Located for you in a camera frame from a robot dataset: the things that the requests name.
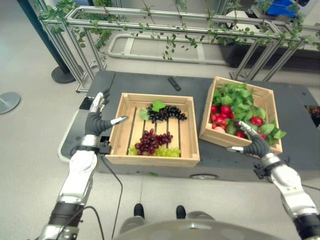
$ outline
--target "black shoe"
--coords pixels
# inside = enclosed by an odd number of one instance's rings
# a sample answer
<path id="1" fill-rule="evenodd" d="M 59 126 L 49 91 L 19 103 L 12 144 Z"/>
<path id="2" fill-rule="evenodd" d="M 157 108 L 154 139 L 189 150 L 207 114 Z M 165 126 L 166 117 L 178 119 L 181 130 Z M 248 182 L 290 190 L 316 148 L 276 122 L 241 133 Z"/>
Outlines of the black shoe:
<path id="1" fill-rule="evenodd" d="M 141 216 L 143 219 L 145 219 L 144 207 L 140 203 L 137 203 L 134 206 L 133 216 Z"/>
<path id="2" fill-rule="evenodd" d="M 177 206 L 175 214 L 176 214 L 176 219 L 185 219 L 186 218 L 186 210 L 185 210 L 184 206 L 181 206 L 181 205 Z"/>

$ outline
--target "wooden crate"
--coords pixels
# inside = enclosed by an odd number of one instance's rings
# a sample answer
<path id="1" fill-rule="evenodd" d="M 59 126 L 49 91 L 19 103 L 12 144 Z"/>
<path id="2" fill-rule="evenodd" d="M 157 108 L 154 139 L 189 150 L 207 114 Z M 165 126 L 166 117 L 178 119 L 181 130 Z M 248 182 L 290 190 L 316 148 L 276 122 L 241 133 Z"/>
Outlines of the wooden crate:
<path id="1" fill-rule="evenodd" d="M 161 123 L 142 120 L 139 117 L 140 109 L 147 108 L 155 100 L 177 106 L 187 119 L 179 121 L 170 117 L 168 122 L 164 120 Z M 128 116 L 129 119 L 112 128 L 109 139 L 111 151 L 105 156 L 111 163 L 194 167 L 200 161 L 193 97 L 122 93 L 115 117 L 120 116 Z M 180 157 L 128 155 L 129 146 L 139 142 L 143 131 L 150 129 L 154 129 L 157 134 L 169 131 L 173 138 L 168 147 L 178 147 L 181 150 Z"/>
<path id="2" fill-rule="evenodd" d="M 229 146 L 243 147 L 243 146 L 249 145 L 251 141 L 248 139 L 243 139 L 243 138 L 228 134 L 228 133 L 217 132 L 212 129 L 212 124 L 209 123 L 211 104 L 214 97 L 214 89 L 218 86 L 222 86 L 227 83 L 242 83 L 242 82 L 234 81 L 234 80 L 230 80 L 230 79 L 218 77 L 218 76 L 214 78 L 207 94 L 199 138 L 223 147 L 229 147 Z M 254 86 L 251 84 L 247 84 L 247 89 L 248 90 L 253 89 L 252 96 L 253 96 L 254 105 L 265 109 L 266 121 L 271 122 L 275 120 L 275 125 L 277 128 L 279 128 L 274 91 L 267 88 Z M 278 139 L 271 146 L 271 149 L 276 154 L 282 153 L 281 139 Z"/>

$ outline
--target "grape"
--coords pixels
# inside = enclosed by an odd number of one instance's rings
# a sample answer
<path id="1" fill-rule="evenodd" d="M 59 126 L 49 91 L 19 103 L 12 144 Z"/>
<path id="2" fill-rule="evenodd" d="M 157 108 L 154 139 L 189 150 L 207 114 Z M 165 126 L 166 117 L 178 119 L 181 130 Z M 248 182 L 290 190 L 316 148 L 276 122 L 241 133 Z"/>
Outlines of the grape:
<path id="1" fill-rule="evenodd" d="M 153 128 L 151 128 L 150 131 L 145 130 L 140 138 L 140 142 L 129 146 L 128 154 L 179 157 L 181 151 L 177 147 L 168 149 L 161 146 L 170 143 L 172 138 L 173 136 L 169 131 L 167 133 L 156 135 Z"/>
<path id="2" fill-rule="evenodd" d="M 159 111 L 152 110 L 153 105 L 147 108 L 149 119 L 152 123 L 162 122 L 163 120 L 168 121 L 170 117 L 176 117 L 179 120 L 186 120 L 186 114 L 181 113 L 181 110 L 176 106 L 166 105 L 164 108 L 161 108 Z"/>
<path id="3" fill-rule="evenodd" d="M 178 158 L 180 153 L 181 150 L 177 147 L 166 148 L 164 146 L 160 146 L 155 150 L 153 156 Z"/>

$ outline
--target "wire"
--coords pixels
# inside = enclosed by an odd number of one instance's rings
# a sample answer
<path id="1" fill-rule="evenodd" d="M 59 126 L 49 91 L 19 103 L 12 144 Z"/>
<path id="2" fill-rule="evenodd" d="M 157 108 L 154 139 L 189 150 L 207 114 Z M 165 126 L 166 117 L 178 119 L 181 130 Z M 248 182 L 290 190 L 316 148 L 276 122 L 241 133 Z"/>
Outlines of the wire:
<path id="1" fill-rule="evenodd" d="M 104 231 L 102 229 L 102 225 L 101 225 L 101 221 L 100 221 L 100 217 L 99 214 L 97 212 L 97 210 L 93 207 L 93 206 L 85 206 L 84 208 L 80 209 L 79 211 L 77 211 L 70 219 L 69 221 L 63 226 L 63 228 L 61 229 L 61 231 L 58 233 L 58 235 L 56 236 L 55 240 L 59 240 L 60 235 L 62 234 L 62 232 L 66 229 L 66 227 L 68 226 L 69 223 L 71 223 L 71 221 L 81 212 L 83 212 L 85 209 L 92 209 L 96 215 L 96 218 L 98 220 L 99 223 L 99 228 L 100 228 L 100 232 L 101 232 L 101 237 L 102 240 L 105 240 L 105 236 L 104 236 Z"/>
<path id="2" fill-rule="evenodd" d="M 304 184 L 301 184 L 301 185 L 306 187 L 306 188 L 310 188 L 310 189 L 314 189 L 314 190 L 320 191 L 320 188 L 317 188 L 317 187 L 314 187 L 314 186 L 308 186 L 308 185 L 304 185 Z"/>
<path id="3" fill-rule="evenodd" d="M 115 220 L 114 220 L 114 225 L 113 225 L 113 231 L 112 231 L 112 239 L 114 238 L 114 234 L 115 234 L 115 230 L 116 230 L 116 224 L 117 224 L 117 219 L 118 219 L 118 213 L 119 213 L 119 208 L 120 208 L 120 202 L 121 202 L 121 198 L 122 198 L 122 192 L 124 189 L 124 186 L 121 182 L 121 180 L 117 177 L 117 175 L 115 174 L 115 172 L 111 169 L 111 167 L 109 167 L 104 159 L 104 157 L 101 154 L 98 154 L 98 156 L 100 157 L 100 159 L 102 160 L 103 164 L 106 166 L 107 169 L 109 169 L 109 171 L 113 174 L 113 176 L 117 179 L 117 181 L 120 183 L 121 185 L 121 191 L 120 191 L 120 196 L 119 196 L 119 202 L 118 202 L 118 207 L 116 210 L 116 214 L 115 214 Z"/>

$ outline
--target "robotic hand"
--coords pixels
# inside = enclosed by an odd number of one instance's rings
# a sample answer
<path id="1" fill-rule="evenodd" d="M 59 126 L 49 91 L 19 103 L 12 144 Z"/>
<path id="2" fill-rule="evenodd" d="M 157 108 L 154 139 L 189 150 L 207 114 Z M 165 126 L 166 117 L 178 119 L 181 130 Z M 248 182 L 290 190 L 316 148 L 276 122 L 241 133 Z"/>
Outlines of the robotic hand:
<path id="1" fill-rule="evenodd" d="M 127 116 L 102 120 L 101 112 L 108 103 L 109 89 L 94 98 L 85 122 L 85 134 L 76 153 L 69 162 L 69 174 L 61 188 L 50 220 L 42 229 L 38 240 L 75 240 L 79 232 L 82 211 L 87 203 L 93 174 L 97 167 L 100 134 L 127 120 Z"/>
<path id="2" fill-rule="evenodd" d="M 281 192 L 283 207 L 303 240 L 320 239 L 320 215 L 311 197 L 304 191 L 299 174 L 274 154 L 266 141 L 248 124 L 235 120 L 251 137 L 248 146 L 227 147 L 230 152 L 257 155 L 268 179 Z"/>

